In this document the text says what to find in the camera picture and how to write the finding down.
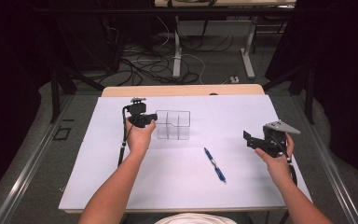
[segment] white desk leg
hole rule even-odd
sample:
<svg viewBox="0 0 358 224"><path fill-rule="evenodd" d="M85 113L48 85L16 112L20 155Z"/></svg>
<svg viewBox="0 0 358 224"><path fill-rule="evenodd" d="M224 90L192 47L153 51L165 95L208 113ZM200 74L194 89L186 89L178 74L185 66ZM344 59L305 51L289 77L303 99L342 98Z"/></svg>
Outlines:
<svg viewBox="0 0 358 224"><path fill-rule="evenodd" d="M173 59L172 77L178 78L180 76L180 63L182 57L182 49L180 48L179 34L175 32L175 57Z"/></svg>
<svg viewBox="0 0 358 224"><path fill-rule="evenodd" d="M241 49L241 55L243 59L243 64L245 66L246 75L250 79L255 78L255 72L252 67L251 59L249 58L249 51L251 50L252 47L252 41L255 35L256 23L257 23L257 17L252 17L251 25L249 26L248 37L246 40L246 47L245 49Z"/></svg>

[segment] human hand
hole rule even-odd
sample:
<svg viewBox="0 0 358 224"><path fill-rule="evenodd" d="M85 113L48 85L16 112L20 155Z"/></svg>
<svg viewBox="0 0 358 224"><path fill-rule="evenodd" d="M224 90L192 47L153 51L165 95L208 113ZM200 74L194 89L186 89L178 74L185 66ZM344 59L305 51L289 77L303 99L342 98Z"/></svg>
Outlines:
<svg viewBox="0 0 358 224"><path fill-rule="evenodd" d="M138 128L129 122L126 118L127 128L127 143L129 145L131 153L142 153L145 154L149 148L151 141L151 134L156 128L154 120L146 125L144 128Z"/></svg>
<svg viewBox="0 0 358 224"><path fill-rule="evenodd" d="M293 150L295 149L295 143L288 133L286 134L286 139L287 155L292 158ZM284 155L277 158L272 158L261 148L257 148L255 153L267 164L269 175L278 188L287 183L287 181L292 181L289 165Z"/></svg>

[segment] table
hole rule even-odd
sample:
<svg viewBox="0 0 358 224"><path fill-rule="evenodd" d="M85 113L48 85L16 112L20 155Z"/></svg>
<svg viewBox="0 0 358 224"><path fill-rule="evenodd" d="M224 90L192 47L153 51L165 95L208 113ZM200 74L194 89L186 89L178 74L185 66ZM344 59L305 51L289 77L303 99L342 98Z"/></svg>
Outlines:
<svg viewBox="0 0 358 224"><path fill-rule="evenodd" d="M155 0L156 7L167 7L168 0ZM267 6L286 6L293 5L296 0L217 0L214 7L267 7ZM210 3L186 3L172 0L173 7L207 7ZM182 49L180 47L179 35L202 35L204 21L179 21L176 17L177 32L175 36L175 56L173 63L173 77L180 76L180 64ZM252 17L250 21L208 21L208 29L204 35L238 35L246 36L245 48L241 49L241 57L248 78L255 78L255 72L249 58L250 48L255 35L257 17Z"/></svg>
<svg viewBox="0 0 358 224"><path fill-rule="evenodd" d="M246 148L246 141L242 139L243 128L255 137L262 137L262 125L277 119L261 86L194 85L106 88L96 105L62 196L61 210L81 212L93 192L116 169L121 140L117 130L121 130L122 125L121 108L130 103L128 96L147 97L148 113L162 106L189 108L192 117L188 141L157 139L157 130L153 132L127 213L285 208L281 194L270 180L266 164ZM241 117L225 116L229 111L232 113L234 107L235 112L240 113L234 115ZM209 122L209 117L225 118ZM227 178L226 184L217 178L203 147L213 154ZM295 159L294 165L298 185L310 198Z"/></svg>

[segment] blue pen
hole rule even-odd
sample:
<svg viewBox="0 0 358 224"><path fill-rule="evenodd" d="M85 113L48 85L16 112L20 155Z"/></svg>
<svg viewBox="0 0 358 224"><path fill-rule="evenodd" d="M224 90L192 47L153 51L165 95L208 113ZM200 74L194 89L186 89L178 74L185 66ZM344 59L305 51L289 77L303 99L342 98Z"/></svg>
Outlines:
<svg viewBox="0 0 358 224"><path fill-rule="evenodd" d="M209 160L211 161L214 170L216 171L217 175L219 176L219 179L226 183L226 178L223 175L223 173L220 171L219 167L217 167L216 162L214 161L211 153L209 153L208 149L204 148L206 155L208 156Z"/></svg>

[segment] forearm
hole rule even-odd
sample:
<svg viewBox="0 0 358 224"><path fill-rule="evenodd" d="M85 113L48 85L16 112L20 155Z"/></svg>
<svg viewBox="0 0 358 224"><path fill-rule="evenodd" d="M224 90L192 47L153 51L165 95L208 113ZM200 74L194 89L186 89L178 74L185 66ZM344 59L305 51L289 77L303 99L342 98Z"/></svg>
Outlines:
<svg viewBox="0 0 358 224"><path fill-rule="evenodd" d="M293 223L332 223L291 180L277 186Z"/></svg>
<svg viewBox="0 0 358 224"><path fill-rule="evenodd" d="M119 223L144 156L130 153L89 200L79 223Z"/></svg>

